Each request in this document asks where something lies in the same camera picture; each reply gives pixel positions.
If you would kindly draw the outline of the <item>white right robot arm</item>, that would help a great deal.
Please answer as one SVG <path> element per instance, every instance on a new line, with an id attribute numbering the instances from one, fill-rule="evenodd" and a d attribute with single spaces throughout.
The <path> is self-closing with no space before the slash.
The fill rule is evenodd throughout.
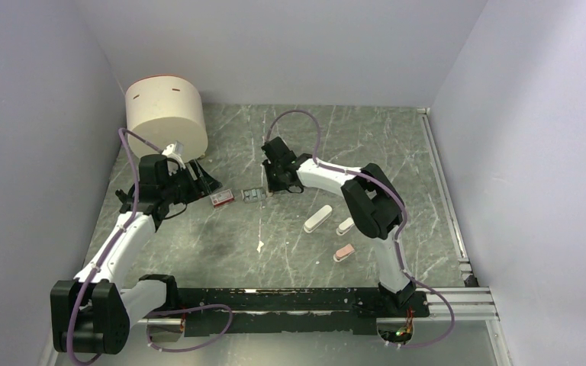
<path id="1" fill-rule="evenodd" d="M 382 169 L 374 163 L 348 168 L 310 154 L 298 156 L 279 137 L 266 142 L 262 151 L 270 191 L 316 188 L 344 199 L 356 229 L 373 240 L 382 308 L 389 315 L 401 315 L 416 290 L 401 242 L 407 211 Z"/>

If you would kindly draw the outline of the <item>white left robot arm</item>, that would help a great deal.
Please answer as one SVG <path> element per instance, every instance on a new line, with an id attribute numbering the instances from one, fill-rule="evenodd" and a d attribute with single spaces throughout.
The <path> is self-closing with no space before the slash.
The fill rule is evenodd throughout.
<path id="1" fill-rule="evenodd" d="M 132 186 L 116 192 L 121 208 L 106 242 L 72 280 L 56 282 L 50 292 L 55 350 L 116 355 L 140 319 L 153 311 L 177 313 L 182 302 L 172 275 L 145 274 L 127 291 L 121 285 L 172 205 L 187 206 L 221 186 L 196 160 L 181 165 L 160 154 L 142 157 Z"/>

